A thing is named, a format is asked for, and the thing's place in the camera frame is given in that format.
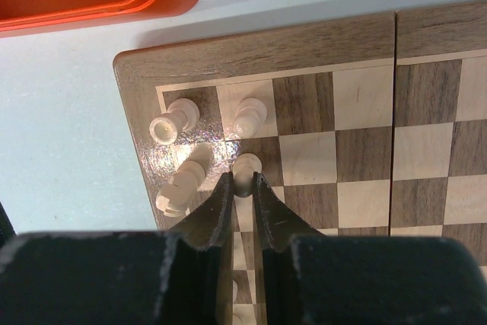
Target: chess piece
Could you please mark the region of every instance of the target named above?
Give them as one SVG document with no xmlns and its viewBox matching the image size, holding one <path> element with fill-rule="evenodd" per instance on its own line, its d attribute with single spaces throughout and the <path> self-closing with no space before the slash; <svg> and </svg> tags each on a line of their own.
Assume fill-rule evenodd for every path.
<svg viewBox="0 0 487 325">
<path fill-rule="evenodd" d="M 161 145 L 171 145 L 182 131 L 190 131 L 199 121 L 199 108 L 189 99 L 175 100 L 166 113 L 152 120 L 149 132 L 152 138 Z"/>
<path fill-rule="evenodd" d="M 235 301 L 237 300 L 237 292 L 238 292 L 238 284 L 235 282 L 235 279 L 234 279 L 233 290 L 234 290 L 234 303 L 235 303 Z"/>
<path fill-rule="evenodd" d="M 169 183 L 162 186 L 155 200 L 156 207 L 168 217 L 184 215 L 203 180 L 203 167 L 195 161 L 184 161 Z"/>
<path fill-rule="evenodd" d="M 262 163 L 254 154 L 242 154 L 234 162 L 235 196 L 245 198 L 252 194 L 253 173 L 262 171 Z"/>
<path fill-rule="evenodd" d="M 247 98 L 240 102 L 235 112 L 234 131 L 242 139 L 254 136 L 267 118 L 266 105 L 256 99 Z"/>
<path fill-rule="evenodd" d="M 232 315 L 231 325 L 242 325 L 242 320 L 236 315 Z"/>
</svg>

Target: white pawn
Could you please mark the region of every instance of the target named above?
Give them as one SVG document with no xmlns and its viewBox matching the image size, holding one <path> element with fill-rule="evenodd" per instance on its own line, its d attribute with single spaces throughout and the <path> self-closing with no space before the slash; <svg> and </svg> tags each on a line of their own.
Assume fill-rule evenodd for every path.
<svg viewBox="0 0 487 325">
<path fill-rule="evenodd" d="M 234 131 L 242 139 L 254 136 L 267 118 L 266 105 L 256 98 L 240 102 L 235 112 Z"/>
<path fill-rule="evenodd" d="M 235 280 L 234 280 L 233 290 L 234 290 L 234 303 L 235 303 L 235 301 L 237 300 L 237 292 L 238 292 L 238 285 L 235 282 Z M 236 314 L 233 314 L 231 325 L 242 325 L 242 320 Z"/>
<path fill-rule="evenodd" d="M 232 167 L 235 181 L 235 195 L 245 198 L 252 193 L 253 173 L 262 172 L 262 162 L 254 154 L 242 154 Z"/>
<path fill-rule="evenodd" d="M 184 215 L 203 180 L 203 167 L 195 161 L 184 161 L 169 183 L 162 186 L 156 196 L 156 207 L 168 217 Z"/>
<path fill-rule="evenodd" d="M 199 108 L 190 99 L 180 98 L 167 108 L 166 113 L 152 120 L 149 132 L 161 145 L 171 145 L 182 131 L 190 131 L 199 121 Z"/>
</svg>

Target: light wooden square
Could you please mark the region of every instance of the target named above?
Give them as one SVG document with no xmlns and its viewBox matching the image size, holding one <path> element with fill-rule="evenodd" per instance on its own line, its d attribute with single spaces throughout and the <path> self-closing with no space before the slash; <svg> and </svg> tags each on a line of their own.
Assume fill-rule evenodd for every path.
<svg viewBox="0 0 487 325">
<path fill-rule="evenodd" d="M 234 232 L 234 270 L 247 270 L 242 234 Z"/>
<path fill-rule="evenodd" d="M 335 129 L 392 126 L 393 66 L 333 73 Z"/>
<path fill-rule="evenodd" d="M 449 177 L 444 223 L 487 222 L 487 175 Z"/>
<path fill-rule="evenodd" d="M 318 228 L 318 231 L 326 236 L 338 236 L 338 228 Z"/>
<path fill-rule="evenodd" d="M 447 177 L 453 123 L 399 127 L 394 145 L 394 180 Z"/>
<path fill-rule="evenodd" d="M 240 198 L 235 196 L 238 226 L 241 232 L 253 231 L 252 196 Z"/>
<path fill-rule="evenodd" d="M 234 304 L 234 316 L 240 319 L 242 325 L 257 324 L 253 304 Z"/>
<path fill-rule="evenodd" d="M 389 224 L 389 180 L 338 183 L 339 228 Z"/>
<path fill-rule="evenodd" d="M 275 196 L 279 198 L 281 202 L 285 202 L 283 186 L 274 186 L 272 190 L 274 191 Z"/>
<path fill-rule="evenodd" d="M 274 91 L 272 80 L 250 81 L 247 83 L 226 84 L 216 87 L 218 102 L 220 104 L 221 124 L 226 139 L 238 139 L 234 133 L 235 111 L 238 104 L 246 98 L 257 98 L 267 107 L 267 119 L 257 133 L 252 136 L 277 136 L 277 123 L 275 121 Z"/>
<path fill-rule="evenodd" d="M 285 201 L 283 186 L 274 186 L 272 190 L 277 198 L 283 202 Z M 235 209 L 237 211 L 236 213 L 240 232 L 253 231 L 252 204 L 252 196 L 248 196 L 246 198 L 235 196 Z"/>
<path fill-rule="evenodd" d="M 390 228 L 390 236 L 441 236 L 442 225 Z"/>
<path fill-rule="evenodd" d="M 487 57 L 464 59 L 458 92 L 457 121 L 487 119 Z"/>
<path fill-rule="evenodd" d="M 334 132 L 279 136 L 285 186 L 336 182 Z"/>
<path fill-rule="evenodd" d="M 257 296 L 256 296 L 256 271 L 255 270 L 247 270 L 247 276 L 249 277 L 249 287 L 250 287 L 250 296 L 252 297 L 252 303 L 257 303 Z"/>
</svg>

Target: white chess piece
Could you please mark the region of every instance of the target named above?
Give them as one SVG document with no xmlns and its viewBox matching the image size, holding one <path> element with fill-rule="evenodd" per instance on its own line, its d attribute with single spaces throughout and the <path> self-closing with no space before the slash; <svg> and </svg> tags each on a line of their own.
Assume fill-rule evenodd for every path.
<svg viewBox="0 0 487 325">
<path fill-rule="evenodd" d="M 184 215 L 203 180 L 203 167 L 195 161 L 184 161 L 169 183 L 162 186 L 155 200 L 156 207 L 169 217 Z"/>
<path fill-rule="evenodd" d="M 190 131 L 199 121 L 199 108 L 190 99 L 180 98 L 167 108 L 166 113 L 152 120 L 149 132 L 158 144 L 171 145 L 182 131 Z"/>
<path fill-rule="evenodd" d="M 251 194 L 254 172 L 262 172 L 262 162 L 254 154 L 242 154 L 234 162 L 232 172 L 235 181 L 235 195 L 245 198 Z"/>
<path fill-rule="evenodd" d="M 233 290 L 234 290 L 234 302 L 237 300 L 237 293 L 238 293 L 238 284 L 235 282 L 235 279 L 234 279 L 234 286 L 233 286 Z"/>
<path fill-rule="evenodd" d="M 266 105 L 256 98 L 240 102 L 235 112 L 234 131 L 242 139 L 254 136 L 267 118 Z"/>
<path fill-rule="evenodd" d="M 237 300 L 237 292 L 238 292 L 238 285 L 235 282 L 235 280 L 234 280 L 233 290 L 234 290 L 234 302 L 233 303 L 235 303 L 235 301 Z M 242 320 L 236 314 L 233 314 L 231 325 L 242 325 Z"/>
</svg>

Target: white rook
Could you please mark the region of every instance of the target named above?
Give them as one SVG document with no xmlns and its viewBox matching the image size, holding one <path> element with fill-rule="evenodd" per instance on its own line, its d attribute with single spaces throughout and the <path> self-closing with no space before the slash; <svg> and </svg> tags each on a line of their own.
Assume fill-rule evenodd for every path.
<svg viewBox="0 0 487 325">
<path fill-rule="evenodd" d="M 190 131 L 199 121 L 199 108 L 189 99 L 175 100 L 166 113 L 152 120 L 149 132 L 158 144 L 171 145 L 182 131 Z"/>
</svg>

